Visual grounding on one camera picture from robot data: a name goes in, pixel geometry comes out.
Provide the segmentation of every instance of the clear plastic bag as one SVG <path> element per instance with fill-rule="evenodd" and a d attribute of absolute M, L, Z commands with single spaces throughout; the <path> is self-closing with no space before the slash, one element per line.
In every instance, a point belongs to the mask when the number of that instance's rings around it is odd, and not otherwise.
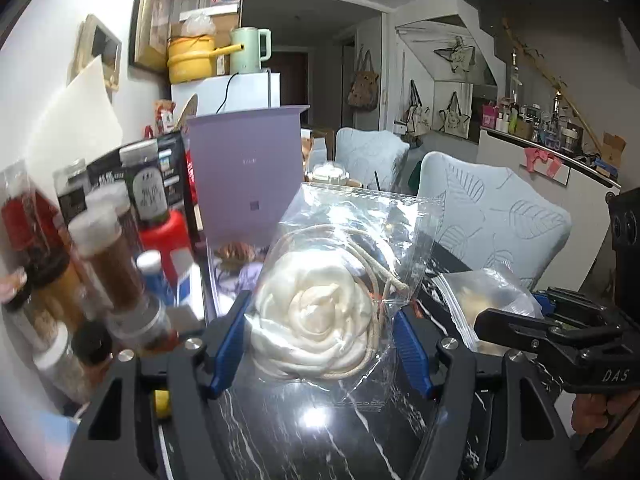
<path fill-rule="evenodd" d="M 211 17 L 204 12 L 197 12 L 189 16 L 180 29 L 180 34 L 189 38 L 204 35 L 213 36 L 215 33 L 216 25 Z"/>
<path fill-rule="evenodd" d="M 442 295 L 465 345 L 474 352 L 503 355 L 505 348 L 482 341 L 473 326 L 483 310 L 497 308 L 542 318 L 540 304 L 506 267 L 439 274 L 431 280 Z"/>
<path fill-rule="evenodd" d="M 258 370 L 318 385 L 332 404 L 383 406 L 395 371 L 392 319 L 424 275 L 440 207 L 303 184 L 246 314 Z"/>

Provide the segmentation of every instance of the mint green kettle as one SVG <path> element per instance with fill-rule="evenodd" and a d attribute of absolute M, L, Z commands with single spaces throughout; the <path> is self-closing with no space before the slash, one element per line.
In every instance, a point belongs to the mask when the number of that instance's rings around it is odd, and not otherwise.
<path fill-rule="evenodd" d="M 264 36 L 266 55 L 260 56 L 260 37 Z M 260 63 L 271 57 L 271 31 L 268 28 L 242 27 L 231 31 L 232 44 L 244 44 L 242 52 L 231 54 L 230 73 L 260 72 Z"/>

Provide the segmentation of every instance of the star-shaped hanging decoration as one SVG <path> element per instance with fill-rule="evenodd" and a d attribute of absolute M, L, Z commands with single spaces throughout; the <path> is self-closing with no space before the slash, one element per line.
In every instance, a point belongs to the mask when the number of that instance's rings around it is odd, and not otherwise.
<path fill-rule="evenodd" d="M 464 72 L 469 72 L 476 64 L 476 48 L 472 45 L 465 46 L 462 38 L 456 36 L 456 44 L 450 48 L 437 48 L 434 53 L 451 63 L 451 71 L 461 68 Z"/>
<path fill-rule="evenodd" d="M 453 92 L 451 101 L 446 110 L 440 110 L 440 115 L 443 117 L 443 125 L 441 130 L 446 134 L 455 135 L 457 137 L 467 138 L 468 131 L 465 128 L 465 123 L 471 118 L 460 111 L 460 104 L 458 103 L 458 94 Z"/>

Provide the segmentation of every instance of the metal screw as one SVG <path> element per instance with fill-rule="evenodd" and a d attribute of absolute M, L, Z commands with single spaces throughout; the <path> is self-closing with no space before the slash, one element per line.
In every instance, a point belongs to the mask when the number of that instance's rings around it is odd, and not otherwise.
<path fill-rule="evenodd" d="M 509 350 L 509 359 L 514 363 L 519 363 L 526 359 L 526 357 L 520 350 L 511 349 Z"/>
<path fill-rule="evenodd" d="M 123 350 L 118 354 L 118 361 L 126 363 L 127 361 L 131 361 L 135 356 L 136 353 L 133 350 L 129 350 L 127 348 L 126 350 Z"/>
<path fill-rule="evenodd" d="M 440 343 L 442 344 L 442 347 L 447 350 L 455 350 L 458 348 L 458 340 L 453 339 L 452 337 L 446 337 Z"/>
<path fill-rule="evenodd" d="M 190 337 L 184 342 L 184 347 L 187 350 L 197 350 L 202 346 L 202 339 L 199 337 Z"/>

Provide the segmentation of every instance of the white cabinet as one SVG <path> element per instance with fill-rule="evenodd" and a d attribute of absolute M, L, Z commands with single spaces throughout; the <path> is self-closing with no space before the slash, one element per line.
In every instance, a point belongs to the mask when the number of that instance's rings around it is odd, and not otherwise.
<path fill-rule="evenodd" d="M 609 209 L 605 202 L 608 192 L 618 194 L 618 184 L 580 168 L 575 162 L 565 162 L 556 179 L 546 176 L 543 168 L 529 173 L 525 166 L 524 147 L 527 141 L 505 134 L 480 132 L 478 164 L 511 168 L 525 182 L 571 215 L 571 235 L 564 249 L 551 261 L 536 288 L 559 286 L 578 290 L 582 285 L 602 241 L 609 229 Z"/>

